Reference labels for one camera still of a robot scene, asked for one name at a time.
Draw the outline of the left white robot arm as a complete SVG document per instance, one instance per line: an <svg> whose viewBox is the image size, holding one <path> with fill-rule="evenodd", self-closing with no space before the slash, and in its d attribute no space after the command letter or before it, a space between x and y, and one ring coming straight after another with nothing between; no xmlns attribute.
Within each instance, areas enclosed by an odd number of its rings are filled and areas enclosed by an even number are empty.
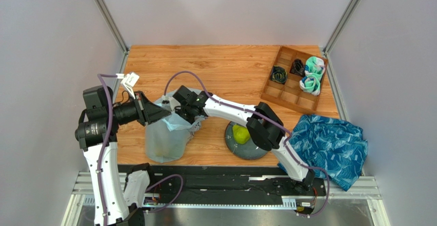
<svg viewBox="0 0 437 226"><path fill-rule="evenodd" d="M155 123L171 113L137 91L128 102L113 106L113 92L106 86L83 91L86 105L75 138L87 161L95 199L95 225L145 225L142 205L153 175L150 164L136 165L121 186L117 164L117 132L120 125L137 121Z"/></svg>

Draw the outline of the green fake pear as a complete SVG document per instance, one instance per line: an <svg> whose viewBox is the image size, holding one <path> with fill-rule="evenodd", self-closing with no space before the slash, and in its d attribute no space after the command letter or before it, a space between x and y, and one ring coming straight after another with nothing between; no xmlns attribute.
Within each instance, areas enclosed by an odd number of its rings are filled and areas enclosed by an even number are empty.
<svg viewBox="0 0 437 226"><path fill-rule="evenodd" d="M248 129L240 125L232 126L232 134L235 142L240 145L244 145L250 139Z"/></svg>

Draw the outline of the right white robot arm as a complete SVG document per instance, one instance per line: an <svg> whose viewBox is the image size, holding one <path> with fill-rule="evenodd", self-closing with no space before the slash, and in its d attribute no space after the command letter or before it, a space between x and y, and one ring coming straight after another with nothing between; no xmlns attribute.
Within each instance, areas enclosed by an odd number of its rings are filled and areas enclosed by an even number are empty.
<svg viewBox="0 0 437 226"><path fill-rule="evenodd" d="M209 92L195 93L185 86L176 90L169 100L172 110L190 123L204 116L218 117L244 126L257 147L274 154L287 175L294 180L297 189L312 189L314 170L288 143L290 132L268 104L242 105Z"/></svg>

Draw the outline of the light blue plastic bag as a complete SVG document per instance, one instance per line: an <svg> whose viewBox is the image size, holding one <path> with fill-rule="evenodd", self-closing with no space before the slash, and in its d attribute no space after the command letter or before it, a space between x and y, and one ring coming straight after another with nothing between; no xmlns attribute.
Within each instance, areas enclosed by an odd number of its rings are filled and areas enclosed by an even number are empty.
<svg viewBox="0 0 437 226"><path fill-rule="evenodd" d="M196 117L191 124L172 111L171 115L148 125L145 128L146 155L158 163L180 159L205 119L204 116Z"/></svg>

